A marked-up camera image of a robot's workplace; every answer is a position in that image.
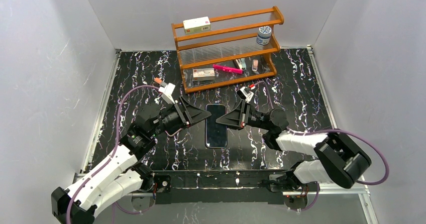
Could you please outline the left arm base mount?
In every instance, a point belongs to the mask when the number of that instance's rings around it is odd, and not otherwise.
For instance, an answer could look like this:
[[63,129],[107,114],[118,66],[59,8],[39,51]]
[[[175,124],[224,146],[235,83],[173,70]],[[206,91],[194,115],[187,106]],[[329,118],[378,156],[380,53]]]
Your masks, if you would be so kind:
[[169,175],[152,175],[144,179],[142,187],[131,195],[132,208],[136,213],[151,209],[158,199],[158,194],[169,193],[171,177]]

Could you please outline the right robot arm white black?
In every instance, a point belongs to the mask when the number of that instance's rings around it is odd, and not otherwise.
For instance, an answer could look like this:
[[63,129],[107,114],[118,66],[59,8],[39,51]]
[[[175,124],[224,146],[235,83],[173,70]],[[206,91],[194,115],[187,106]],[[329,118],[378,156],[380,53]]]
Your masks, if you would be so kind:
[[268,148],[315,157],[314,161],[297,162],[277,180],[268,181],[285,189],[297,189],[312,182],[335,183],[349,189],[372,164],[371,158],[343,131],[303,133],[289,130],[282,109],[263,113],[252,104],[240,101],[229,113],[218,117],[216,123],[234,130],[246,126],[264,129],[266,133],[262,138]]

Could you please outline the beige phone case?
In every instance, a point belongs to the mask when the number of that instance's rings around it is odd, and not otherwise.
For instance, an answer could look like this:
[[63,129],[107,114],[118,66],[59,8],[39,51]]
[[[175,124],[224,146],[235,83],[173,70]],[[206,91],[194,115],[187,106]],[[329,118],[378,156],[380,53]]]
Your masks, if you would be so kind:
[[180,131],[182,131],[183,130],[183,128],[179,128],[177,131],[175,131],[174,133],[169,133],[168,131],[165,131],[165,133],[167,134],[167,136],[168,137],[174,137],[174,136],[176,136]]

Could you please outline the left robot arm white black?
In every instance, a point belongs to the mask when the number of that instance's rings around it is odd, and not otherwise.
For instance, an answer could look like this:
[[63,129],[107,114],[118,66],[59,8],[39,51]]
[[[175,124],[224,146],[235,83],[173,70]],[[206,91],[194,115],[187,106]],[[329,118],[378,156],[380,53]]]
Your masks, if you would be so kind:
[[77,182],[51,193],[53,216],[60,223],[93,223],[108,206],[142,189],[153,177],[140,161],[155,146],[158,135],[187,129],[210,116],[181,96],[164,108],[155,103],[143,106],[116,149]]

